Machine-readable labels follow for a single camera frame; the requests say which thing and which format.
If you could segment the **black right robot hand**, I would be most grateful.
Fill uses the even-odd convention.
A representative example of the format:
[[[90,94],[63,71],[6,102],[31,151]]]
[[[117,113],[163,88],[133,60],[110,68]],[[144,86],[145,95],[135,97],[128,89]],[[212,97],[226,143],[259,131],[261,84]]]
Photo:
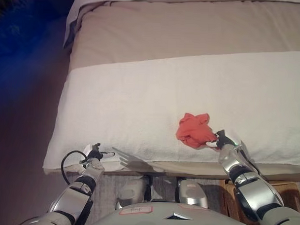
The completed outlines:
[[[225,145],[232,145],[234,147],[236,146],[235,141],[226,135],[224,129],[216,132],[215,136],[217,137],[217,140],[205,143],[207,147],[215,150],[221,150]]]

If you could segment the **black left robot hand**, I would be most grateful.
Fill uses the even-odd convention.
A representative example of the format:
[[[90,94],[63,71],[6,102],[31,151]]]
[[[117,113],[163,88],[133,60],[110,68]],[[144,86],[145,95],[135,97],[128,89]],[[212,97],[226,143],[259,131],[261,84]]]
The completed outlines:
[[[107,159],[115,156],[115,152],[113,151],[100,151],[100,143],[96,143],[94,145],[87,145],[84,148],[84,153],[86,155],[83,162],[88,162],[92,158],[96,158],[99,161],[102,159]]]

